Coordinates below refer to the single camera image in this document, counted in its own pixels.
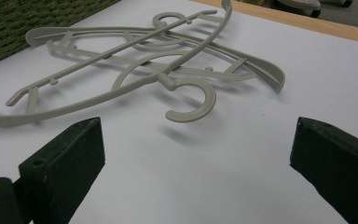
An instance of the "floor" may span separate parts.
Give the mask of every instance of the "floor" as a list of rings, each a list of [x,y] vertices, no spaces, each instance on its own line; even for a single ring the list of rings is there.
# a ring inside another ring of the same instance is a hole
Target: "floor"
[[[344,0],[320,0],[322,13],[320,20],[334,21],[358,27],[358,0],[353,0],[350,7],[343,7]],[[265,0],[262,7],[270,7],[299,15],[309,16],[311,11],[287,7],[283,4],[276,5],[273,0]]]

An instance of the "wooden surface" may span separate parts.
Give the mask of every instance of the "wooden surface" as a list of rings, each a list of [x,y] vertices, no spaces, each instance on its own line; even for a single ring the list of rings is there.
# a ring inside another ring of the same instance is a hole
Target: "wooden surface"
[[[220,7],[220,0],[192,0],[194,2]],[[311,17],[296,15],[266,7],[258,7],[241,2],[232,2],[233,10],[263,19],[301,27],[327,35],[335,35],[358,41],[358,27],[331,21],[322,21]]]

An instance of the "green fabric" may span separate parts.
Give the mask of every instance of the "green fabric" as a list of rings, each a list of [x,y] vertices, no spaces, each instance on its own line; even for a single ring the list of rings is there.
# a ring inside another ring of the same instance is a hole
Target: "green fabric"
[[[0,0],[0,60],[28,47],[27,31],[70,26],[120,0]]]

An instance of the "hanger hook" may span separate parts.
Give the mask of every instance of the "hanger hook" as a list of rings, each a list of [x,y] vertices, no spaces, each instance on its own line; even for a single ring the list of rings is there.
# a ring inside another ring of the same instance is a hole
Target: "hanger hook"
[[[165,117],[171,121],[179,122],[179,123],[187,123],[192,122],[197,119],[202,119],[205,117],[214,107],[216,103],[216,92],[214,88],[206,81],[194,78],[194,77],[183,77],[178,79],[173,79],[168,77],[167,74],[161,73],[158,75],[158,82],[160,82],[167,90],[174,91],[178,87],[183,86],[194,86],[202,89],[205,94],[205,101],[200,106],[200,108],[193,110],[191,112],[176,112],[173,110],[168,111],[165,114]]]

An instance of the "white surface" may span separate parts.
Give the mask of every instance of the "white surface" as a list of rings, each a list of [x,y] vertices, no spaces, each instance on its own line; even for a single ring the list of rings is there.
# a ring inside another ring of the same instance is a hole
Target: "white surface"
[[[76,26],[149,27],[160,12],[190,15],[210,8],[189,1],[125,0]],[[17,166],[54,136],[99,116],[106,165],[71,223],[346,223],[289,166],[289,156],[300,116],[358,137],[358,42],[239,13],[233,13],[216,42],[280,66],[286,74],[281,94],[256,78],[212,80],[213,112],[177,124],[164,114],[191,108],[186,102],[193,103],[193,91],[145,86],[75,114],[0,129],[0,176],[14,181]],[[98,49],[103,42],[94,43]],[[0,114],[22,113],[26,99],[5,107],[11,94],[72,63],[49,55],[45,46],[0,62]],[[209,60],[194,64],[219,67]],[[38,108],[107,91],[115,72],[100,64],[43,88]]]

